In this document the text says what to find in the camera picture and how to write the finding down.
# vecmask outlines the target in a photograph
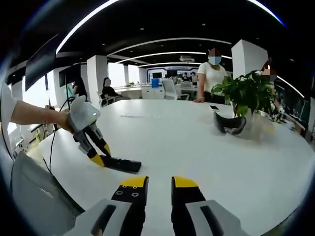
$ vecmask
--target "black cable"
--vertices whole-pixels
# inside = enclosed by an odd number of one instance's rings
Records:
[[[65,104],[66,104],[67,102],[68,102],[68,106],[69,106],[69,109],[70,109],[70,102],[72,102],[74,99],[75,99],[75,97],[69,97],[69,98],[67,98],[67,100],[66,100],[66,101],[63,103],[63,105],[61,106],[59,112],[62,111],[63,107],[65,106]],[[53,144],[54,144],[54,140],[55,140],[56,131],[57,131],[57,129],[54,130],[54,136],[53,136],[53,140],[52,140],[51,146],[50,146],[49,168],[48,168],[48,165],[47,165],[47,163],[46,163],[46,161],[45,161],[45,159],[44,159],[44,162],[45,162],[45,164],[46,164],[46,167],[47,167],[49,173],[50,173],[52,176],[53,176],[53,174],[51,173],[51,156],[52,156],[52,153],[53,153]]]

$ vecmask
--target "white table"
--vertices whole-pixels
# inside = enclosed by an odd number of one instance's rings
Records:
[[[215,104],[222,115],[230,106]],[[172,100],[126,100],[101,110],[97,125],[114,157],[142,161],[149,176],[144,236],[173,235],[171,177],[193,179],[205,198],[236,215],[242,228],[259,236],[285,220],[301,203],[315,166],[306,141],[281,124],[261,144],[221,135],[209,104]],[[39,144],[49,162],[52,136]],[[56,133],[52,172],[84,209],[111,198],[132,176],[103,169],[82,154],[72,136]]]

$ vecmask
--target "ceiling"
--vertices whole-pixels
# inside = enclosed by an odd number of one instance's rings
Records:
[[[105,0],[63,0],[21,40],[12,65],[29,59],[56,34],[68,33],[81,19]],[[63,46],[61,52],[82,52],[73,61],[93,55],[108,55],[126,47],[153,40],[194,37],[205,40],[171,40],[132,47],[115,53],[137,57],[163,52],[206,52],[218,48],[231,57],[231,48],[240,39],[252,42],[269,53],[278,74],[303,94],[308,93],[314,53],[312,39],[301,25],[311,19],[310,9],[287,1],[260,0],[286,24],[282,26],[268,13],[247,0],[120,0],[87,21]],[[302,17],[297,12],[303,11]],[[191,55],[205,62],[204,55]],[[178,62],[179,54],[140,58],[147,63]],[[119,59],[110,58],[110,62]],[[135,64],[126,61],[124,64]],[[232,60],[222,59],[232,71]]]

